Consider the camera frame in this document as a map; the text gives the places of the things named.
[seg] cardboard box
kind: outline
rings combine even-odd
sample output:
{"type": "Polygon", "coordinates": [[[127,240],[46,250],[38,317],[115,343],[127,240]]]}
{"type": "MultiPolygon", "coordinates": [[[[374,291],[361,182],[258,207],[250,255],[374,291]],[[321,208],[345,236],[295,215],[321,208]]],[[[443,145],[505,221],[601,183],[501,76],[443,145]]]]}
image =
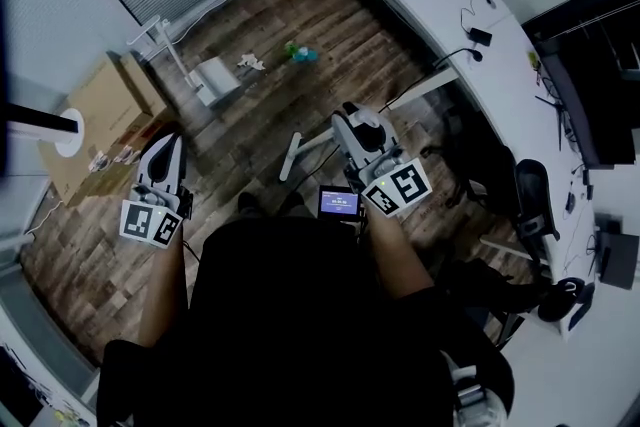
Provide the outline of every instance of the cardboard box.
{"type": "Polygon", "coordinates": [[[124,145],[117,145],[114,150],[111,166],[102,171],[102,176],[94,189],[92,196],[107,196],[118,194],[125,189],[125,185],[133,181],[132,174],[137,169],[140,152],[165,124],[175,121],[176,117],[168,102],[159,93],[142,67],[131,54],[120,59],[121,73],[130,80],[131,87],[139,95],[146,112],[151,114],[151,120],[135,137],[124,145]]]}
{"type": "Polygon", "coordinates": [[[61,106],[59,113],[72,107],[82,114],[82,147],[69,158],[62,157],[51,143],[39,142],[38,148],[66,205],[78,205],[89,195],[102,179],[100,171],[108,169],[121,148],[134,143],[136,136],[149,126],[153,117],[140,98],[131,79],[105,55],[61,106]]]}

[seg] person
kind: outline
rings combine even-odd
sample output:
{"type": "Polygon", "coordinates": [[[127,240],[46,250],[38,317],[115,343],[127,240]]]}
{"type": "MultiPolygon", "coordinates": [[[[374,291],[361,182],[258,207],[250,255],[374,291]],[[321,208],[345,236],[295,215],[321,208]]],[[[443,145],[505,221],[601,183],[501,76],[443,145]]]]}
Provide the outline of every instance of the person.
{"type": "Polygon", "coordinates": [[[367,204],[364,251],[297,193],[272,218],[250,194],[238,203],[204,244],[190,307],[182,233],[154,256],[138,344],[105,348],[98,425],[453,425],[451,360],[511,408],[507,362],[396,219],[367,204]]]}

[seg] black shirt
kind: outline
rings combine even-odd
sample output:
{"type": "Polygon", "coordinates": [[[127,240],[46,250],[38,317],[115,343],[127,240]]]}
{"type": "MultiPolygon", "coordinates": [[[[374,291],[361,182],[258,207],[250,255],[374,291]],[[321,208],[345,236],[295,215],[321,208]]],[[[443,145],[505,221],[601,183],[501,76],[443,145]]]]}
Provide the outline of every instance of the black shirt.
{"type": "Polygon", "coordinates": [[[107,345],[98,421],[451,425],[440,351],[481,363],[510,408],[508,365],[484,334],[435,288],[386,300],[349,226],[240,220],[205,242],[181,324],[153,349],[107,345]]]}

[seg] small screen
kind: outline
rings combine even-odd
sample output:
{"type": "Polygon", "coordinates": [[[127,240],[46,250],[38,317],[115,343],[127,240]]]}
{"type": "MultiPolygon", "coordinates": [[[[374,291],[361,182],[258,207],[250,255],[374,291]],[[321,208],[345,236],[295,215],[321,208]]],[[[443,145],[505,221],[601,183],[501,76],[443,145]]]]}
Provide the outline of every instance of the small screen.
{"type": "Polygon", "coordinates": [[[348,192],[322,191],[320,210],[328,214],[358,215],[358,195],[348,192]]]}

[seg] curved desk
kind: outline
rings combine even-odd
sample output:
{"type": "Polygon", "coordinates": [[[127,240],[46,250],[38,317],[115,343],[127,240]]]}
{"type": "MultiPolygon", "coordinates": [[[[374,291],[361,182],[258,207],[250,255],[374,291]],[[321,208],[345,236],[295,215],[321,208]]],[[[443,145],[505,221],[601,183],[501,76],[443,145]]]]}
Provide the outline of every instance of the curved desk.
{"type": "MultiPolygon", "coordinates": [[[[588,239],[594,230],[593,208],[582,197],[586,190],[580,174],[575,177],[571,174],[581,163],[581,157],[570,149],[566,140],[562,151],[558,150],[556,113],[535,98],[536,95],[545,98],[547,93],[538,86],[537,73],[529,63],[527,53],[533,50],[533,45],[505,3],[473,0],[476,14],[472,16],[462,11],[469,9],[471,0],[387,1],[442,56],[462,47],[476,48],[462,25],[493,34],[489,48],[477,47],[484,56],[482,62],[475,62],[468,52],[461,52],[450,59],[451,66],[516,161],[535,159],[547,169],[553,216],[560,233],[559,241],[551,236],[545,238],[554,281],[568,276],[593,281],[593,274],[589,276],[591,257],[586,255],[588,239]],[[565,204],[570,187],[576,195],[576,206],[573,213],[567,215],[565,204]]],[[[406,95],[413,93],[415,98],[433,89],[427,87],[416,93],[416,88],[406,95]]],[[[558,326],[565,338],[571,316],[565,317],[558,326]]]]}

